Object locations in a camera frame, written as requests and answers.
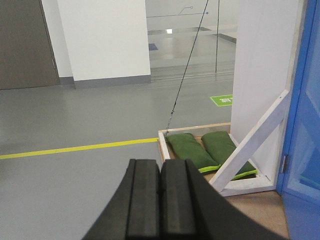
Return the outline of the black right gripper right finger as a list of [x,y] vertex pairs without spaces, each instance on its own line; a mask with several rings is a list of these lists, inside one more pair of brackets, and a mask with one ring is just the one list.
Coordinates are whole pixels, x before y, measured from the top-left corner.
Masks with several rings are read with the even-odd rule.
[[160,185],[163,240],[282,239],[232,206],[209,185],[191,160],[166,160]]

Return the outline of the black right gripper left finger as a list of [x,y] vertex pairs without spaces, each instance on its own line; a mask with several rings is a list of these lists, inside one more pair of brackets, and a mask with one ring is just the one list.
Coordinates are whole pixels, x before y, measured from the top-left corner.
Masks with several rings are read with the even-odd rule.
[[154,159],[131,159],[125,175],[85,240],[158,240],[159,167]]

